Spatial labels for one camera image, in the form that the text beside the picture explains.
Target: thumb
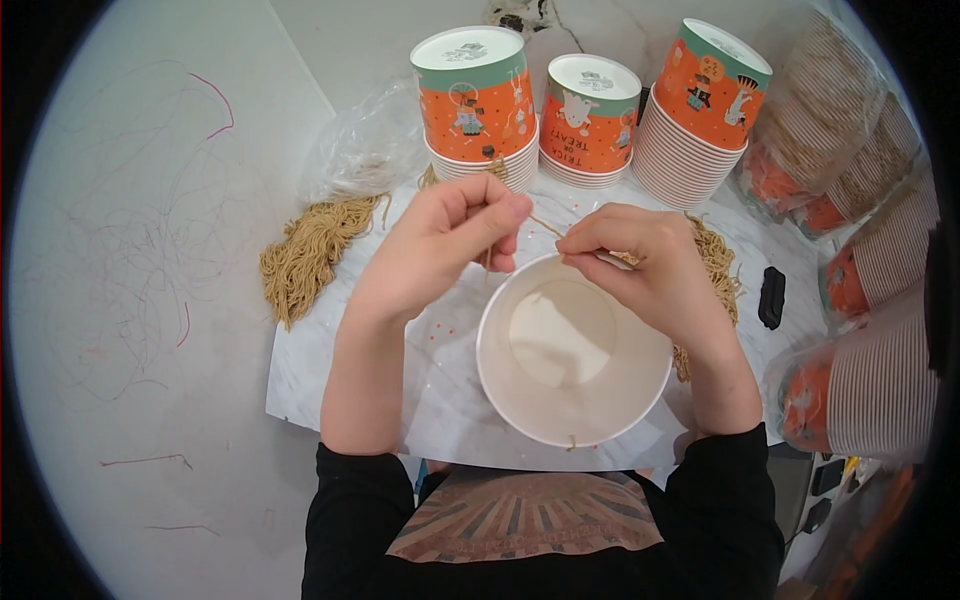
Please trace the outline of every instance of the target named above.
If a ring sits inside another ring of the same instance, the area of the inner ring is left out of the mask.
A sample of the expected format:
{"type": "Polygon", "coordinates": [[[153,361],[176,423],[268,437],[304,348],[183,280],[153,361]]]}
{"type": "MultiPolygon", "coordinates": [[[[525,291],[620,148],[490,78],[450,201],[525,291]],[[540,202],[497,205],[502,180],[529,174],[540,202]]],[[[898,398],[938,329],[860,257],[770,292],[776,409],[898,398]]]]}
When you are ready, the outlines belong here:
{"type": "Polygon", "coordinates": [[[534,204],[526,196],[510,195],[491,204],[449,233],[451,257],[470,262],[474,256],[507,235],[516,235],[520,224],[533,212],[534,204]]]}
{"type": "Polygon", "coordinates": [[[563,264],[575,268],[587,281],[593,283],[617,299],[618,302],[636,312],[642,304],[646,289],[637,273],[614,267],[606,260],[600,260],[591,252],[564,254],[563,264]]]}

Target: pink scribble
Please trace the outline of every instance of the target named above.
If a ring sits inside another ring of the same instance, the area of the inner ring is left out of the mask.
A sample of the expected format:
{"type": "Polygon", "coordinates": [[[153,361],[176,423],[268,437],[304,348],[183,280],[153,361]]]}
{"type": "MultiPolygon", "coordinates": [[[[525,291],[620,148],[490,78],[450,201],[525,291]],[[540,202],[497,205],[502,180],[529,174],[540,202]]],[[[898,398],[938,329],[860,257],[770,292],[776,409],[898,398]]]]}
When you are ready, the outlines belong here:
{"type": "Polygon", "coordinates": [[[158,525],[147,525],[146,527],[144,527],[144,529],[160,529],[163,531],[177,531],[178,529],[205,529],[206,531],[210,532],[214,536],[218,538],[220,537],[220,534],[213,531],[206,525],[182,525],[180,527],[160,527],[158,525]]]}
{"type": "Polygon", "coordinates": [[[161,461],[165,458],[180,458],[181,460],[183,460],[183,463],[187,466],[187,468],[189,468],[190,470],[193,470],[193,467],[190,466],[190,463],[186,462],[186,457],[183,456],[182,454],[167,454],[166,456],[155,456],[154,458],[141,458],[135,461],[112,461],[110,463],[105,463],[101,461],[100,466],[109,467],[110,465],[129,465],[130,463],[146,463],[149,461],[161,461]]]}
{"type": "Polygon", "coordinates": [[[177,344],[177,348],[179,348],[183,342],[186,342],[186,336],[190,335],[190,307],[186,305],[186,302],[183,303],[183,309],[186,310],[186,333],[183,334],[183,339],[177,344]]]}
{"type": "Polygon", "coordinates": [[[193,76],[193,77],[196,77],[196,78],[199,79],[200,81],[202,81],[202,82],[204,82],[205,84],[207,84],[207,85],[209,85],[210,87],[212,87],[212,88],[213,88],[213,91],[217,92],[217,95],[224,99],[224,103],[227,105],[227,112],[230,113],[230,124],[229,124],[229,125],[225,125],[225,126],[223,126],[222,128],[220,128],[219,130],[217,130],[216,132],[211,133],[210,135],[208,135],[208,136],[206,137],[206,139],[208,139],[208,140],[209,140],[209,139],[213,139],[213,137],[216,136],[217,133],[222,133],[222,132],[225,132],[226,130],[233,129],[233,108],[230,107],[230,102],[227,100],[227,96],[225,96],[224,93],[223,93],[222,91],[220,91],[220,90],[217,88],[216,85],[212,84],[211,82],[207,81],[206,79],[204,79],[203,77],[197,75],[196,73],[190,73],[190,75],[193,76]]]}

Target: person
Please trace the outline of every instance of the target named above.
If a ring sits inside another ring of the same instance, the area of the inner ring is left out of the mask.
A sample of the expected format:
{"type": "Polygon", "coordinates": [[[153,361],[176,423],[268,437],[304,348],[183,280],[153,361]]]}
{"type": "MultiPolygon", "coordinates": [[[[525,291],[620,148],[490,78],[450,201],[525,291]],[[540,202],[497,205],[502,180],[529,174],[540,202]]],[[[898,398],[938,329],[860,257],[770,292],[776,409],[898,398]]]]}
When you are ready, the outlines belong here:
{"type": "Polygon", "coordinates": [[[470,261],[510,272],[529,198],[493,176],[420,192],[358,280],[321,409],[304,598],[771,598],[783,561],[759,391],[679,213],[605,204],[563,262],[686,348],[698,435],[661,490],[633,471],[455,466],[415,509],[396,457],[404,326],[470,261]],[[629,252],[621,271],[592,251],[629,252]]]}

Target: forearm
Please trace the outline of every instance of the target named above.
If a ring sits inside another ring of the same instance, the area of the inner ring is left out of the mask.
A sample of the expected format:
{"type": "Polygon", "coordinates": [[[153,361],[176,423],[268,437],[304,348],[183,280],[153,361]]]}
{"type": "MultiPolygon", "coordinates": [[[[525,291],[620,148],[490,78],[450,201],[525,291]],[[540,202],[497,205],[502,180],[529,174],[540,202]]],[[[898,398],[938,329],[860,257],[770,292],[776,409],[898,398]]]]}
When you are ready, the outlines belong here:
{"type": "Polygon", "coordinates": [[[732,327],[690,353],[690,386],[699,438],[750,431],[763,420],[760,392],[732,327]]]}
{"type": "Polygon", "coordinates": [[[320,411],[324,444],[339,454],[396,452],[403,405],[403,327],[348,306],[320,411]]]}

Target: black t-shirt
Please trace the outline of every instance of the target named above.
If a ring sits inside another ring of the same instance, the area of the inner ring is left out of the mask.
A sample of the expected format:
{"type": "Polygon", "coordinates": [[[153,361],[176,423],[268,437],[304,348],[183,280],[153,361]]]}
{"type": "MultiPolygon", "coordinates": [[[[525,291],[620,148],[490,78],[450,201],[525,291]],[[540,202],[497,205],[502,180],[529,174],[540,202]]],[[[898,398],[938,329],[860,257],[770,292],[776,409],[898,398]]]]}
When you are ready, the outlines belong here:
{"type": "Polygon", "coordinates": [[[424,480],[415,513],[396,456],[320,444],[303,598],[772,598],[766,461],[761,424],[691,444],[665,491],[630,471],[458,468],[424,480]]]}

